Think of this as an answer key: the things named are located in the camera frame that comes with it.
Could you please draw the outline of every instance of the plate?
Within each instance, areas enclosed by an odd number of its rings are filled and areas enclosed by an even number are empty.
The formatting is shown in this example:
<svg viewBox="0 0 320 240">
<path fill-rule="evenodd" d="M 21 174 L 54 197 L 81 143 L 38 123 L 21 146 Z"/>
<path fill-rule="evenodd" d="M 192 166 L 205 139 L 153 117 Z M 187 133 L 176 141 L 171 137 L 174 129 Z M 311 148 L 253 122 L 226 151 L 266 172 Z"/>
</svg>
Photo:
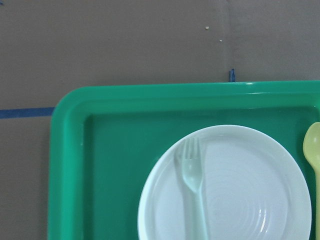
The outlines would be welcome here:
<svg viewBox="0 0 320 240">
<path fill-rule="evenodd" d="M 202 196 L 210 239 L 309 239 L 310 195 L 289 152 L 258 130 L 217 125 L 185 136 L 157 161 L 140 197 L 140 240 L 186 239 L 183 188 L 174 153 L 181 141 L 194 136 L 202 150 Z"/>
</svg>

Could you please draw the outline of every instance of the fork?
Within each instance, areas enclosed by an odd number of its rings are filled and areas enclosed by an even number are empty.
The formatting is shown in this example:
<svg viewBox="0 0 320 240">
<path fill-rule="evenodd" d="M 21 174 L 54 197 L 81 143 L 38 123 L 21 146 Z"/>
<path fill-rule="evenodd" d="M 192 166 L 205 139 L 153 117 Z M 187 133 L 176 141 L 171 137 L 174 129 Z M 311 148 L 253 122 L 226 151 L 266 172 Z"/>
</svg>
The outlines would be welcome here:
<svg viewBox="0 0 320 240">
<path fill-rule="evenodd" d="M 188 240 L 209 240 L 202 199 L 204 176 L 199 139 L 185 139 L 176 150 L 175 161 L 185 194 L 186 237 Z"/>
</svg>

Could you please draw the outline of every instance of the tray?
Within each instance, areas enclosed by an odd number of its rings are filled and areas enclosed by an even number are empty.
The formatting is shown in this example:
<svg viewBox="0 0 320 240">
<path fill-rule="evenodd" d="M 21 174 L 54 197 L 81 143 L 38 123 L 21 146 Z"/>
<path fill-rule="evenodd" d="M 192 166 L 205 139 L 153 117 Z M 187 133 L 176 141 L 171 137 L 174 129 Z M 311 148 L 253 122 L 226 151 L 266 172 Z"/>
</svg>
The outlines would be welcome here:
<svg viewBox="0 0 320 240">
<path fill-rule="evenodd" d="M 72 91 L 51 122 L 48 239 L 137 240 L 140 194 L 154 164 L 183 136 L 222 124 L 250 127 L 282 144 L 303 172 L 314 215 L 315 175 L 302 144 L 319 120 L 320 81 Z"/>
</svg>

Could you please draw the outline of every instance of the yellow spoon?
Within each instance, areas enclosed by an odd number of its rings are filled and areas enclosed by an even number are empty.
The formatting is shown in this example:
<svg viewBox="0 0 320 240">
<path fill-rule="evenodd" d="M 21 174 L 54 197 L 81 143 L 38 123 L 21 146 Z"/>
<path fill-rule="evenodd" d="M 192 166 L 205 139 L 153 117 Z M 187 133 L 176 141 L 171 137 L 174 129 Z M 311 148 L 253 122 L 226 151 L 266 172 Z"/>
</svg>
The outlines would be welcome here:
<svg viewBox="0 0 320 240">
<path fill-rule="evenodd" d="M 315 173 L 315 239 L 320 240 L 320 122 L 315 122 L 306 131 L 303 153 Z"/>
</svg>

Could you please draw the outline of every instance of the blue tape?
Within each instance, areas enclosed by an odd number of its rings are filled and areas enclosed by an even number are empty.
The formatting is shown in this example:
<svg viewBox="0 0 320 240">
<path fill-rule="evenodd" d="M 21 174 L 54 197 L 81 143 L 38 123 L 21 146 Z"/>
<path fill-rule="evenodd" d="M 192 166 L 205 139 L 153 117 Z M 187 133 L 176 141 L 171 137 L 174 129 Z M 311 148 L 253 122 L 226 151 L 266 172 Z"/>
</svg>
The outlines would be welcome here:
<svg viewBox="0 0 320 240">
<path fill-rule="evenodd" d="M 52 115 L 54 109 L 54 107 L 4 109 L 0 110 L 0 119 L 47 117 Z"/>
<path fill-rule="evenodd" d="M 235 69 L 231 69 L 229 71 L 229 82 L 230 83 L 234 83 L 236 81 L 236 73 L 235 73 Z"/>
</svg>

